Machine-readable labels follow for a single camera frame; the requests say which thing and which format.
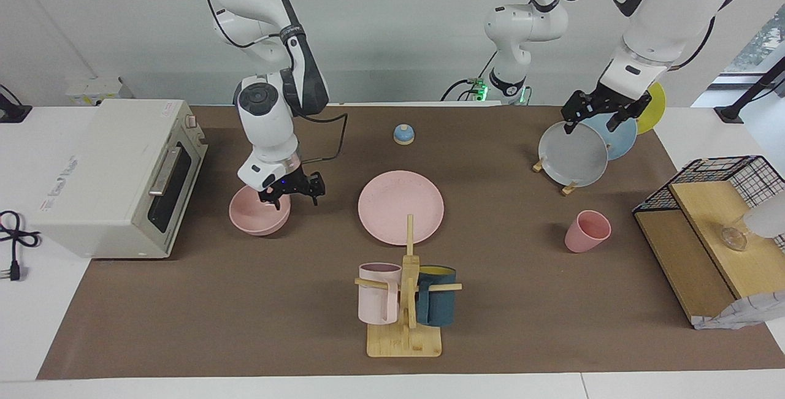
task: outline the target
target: pink mug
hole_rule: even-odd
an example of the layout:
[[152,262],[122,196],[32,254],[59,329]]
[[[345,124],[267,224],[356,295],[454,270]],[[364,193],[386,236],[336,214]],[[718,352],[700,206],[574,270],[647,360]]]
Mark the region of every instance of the pink mug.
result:
[[359,277],[387,283],[387,288],[359,285],[357,317],[366,324],[398,321],[398,286],[401,267],[389,262],[367,262],[359,266]]
[[572,221],[564,245],[579,254],[599,245],[611,236],[611,221],[597,211],[582,211]]

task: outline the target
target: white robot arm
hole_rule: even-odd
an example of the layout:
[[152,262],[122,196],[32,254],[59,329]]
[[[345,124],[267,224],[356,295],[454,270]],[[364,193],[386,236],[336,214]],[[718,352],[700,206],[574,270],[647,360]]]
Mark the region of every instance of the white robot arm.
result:
[[[289,0],[217,0],[215,25],[224,41],[251,58],[257,75],[244,78],[234,103],[253,151],[237,174],[259,192],[259,199],[280,207],[284,194],[325,193],[321,175],[306,176],[298,155],[293,116],[321,112],[328,102],[305,30]],[[280,42],[268,38],[280,38]]]
[[532,55],[526,42],[546,42],[564,35],[567,11],[559,0],[530,0],[526,5],[496,7],[485,18],[485,34],[496,44],[494,64],[483,83],[487,98],[514,104],[521,100]]
[[622,42],[590,94],[575,91],[561,114],[567,133],[581,120],[614,113],[608,130],[636,118],[649,101],[647,89],[673,66],[720,8],[731,0],[614,0],[630,17]]

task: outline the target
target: brown tabletop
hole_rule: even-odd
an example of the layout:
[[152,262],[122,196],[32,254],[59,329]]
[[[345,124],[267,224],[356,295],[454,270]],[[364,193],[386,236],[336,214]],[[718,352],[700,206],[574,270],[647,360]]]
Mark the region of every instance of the brown tabletop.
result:
[[[653,131],[564,197],[530,169],[558,108],[329,108],[350,113],[344,151],[306,167],[327,195],[294,196],[286,226],[257,238],[227,216],[250,152],[236,111],[194,110],[210,149],[171,257],[91,262],[39,379],[785,368],[764,325],[690,327],[631,214],[675,173]],[[393,142],[404,122],[409,146]],[[340,129],[298,119],[303,155],[331,155]],[[357,199],[398,169],[442,192],[443,223],[416,251],[464,284],[438,358],[367,357],[356,315],[357,266],[404,253],[362,228]],[[564,232],[583,209],[614,231],[572,254]]]

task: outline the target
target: white table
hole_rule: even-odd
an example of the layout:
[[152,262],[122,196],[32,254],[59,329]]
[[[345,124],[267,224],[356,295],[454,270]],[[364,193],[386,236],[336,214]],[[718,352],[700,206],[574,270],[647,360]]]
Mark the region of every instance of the white table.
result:
[[[409,106],[465,105],[410,103]],[[61,128],[46,126],[34,112],[27,126],[0,126],[0,207],[26,212],[30,192],[45,189],[48,178],[64,166],[47,159],[61,158],[73,148],[62,126],[77,131],[86,125],[92,108],[47,108],[61,117]],[[30,156],[3,150],[20,131],[36,131],[50,146]],[[743,126],[721,123],[711,109],[671,108],[656,128],[665,150],[681,168],[691,159],[710,156],[763,154]],[[36,171],[33,177],[7,173],[5,165]],[[2,246],[0,266],[5,266]],[[0,281],[0,398],[5,397],[400,397],[403,386],[419,395],[436,397],[553,397],[611,399],[636,397],[780,398],[785,392],[785,370],[684,371],[634,373],[454,374],[454,376],[334,376],[303,378],[179,378],[92,379],[33,381],[57,327],[89,263],[46,242],[23,252],[30,273],[23,282]],[[769,328],[785,348],[785,320]]]

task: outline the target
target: blue mug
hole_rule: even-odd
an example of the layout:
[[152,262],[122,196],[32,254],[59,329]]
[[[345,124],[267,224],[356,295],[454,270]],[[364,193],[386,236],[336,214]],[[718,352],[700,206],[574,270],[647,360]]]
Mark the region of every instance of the blue mug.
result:
[[437,284],[453,284],[456,271],[444,265],[421,265],[417,285],[417,322],[431,327],[445,327],[453,323],[455,291],[429,291]]

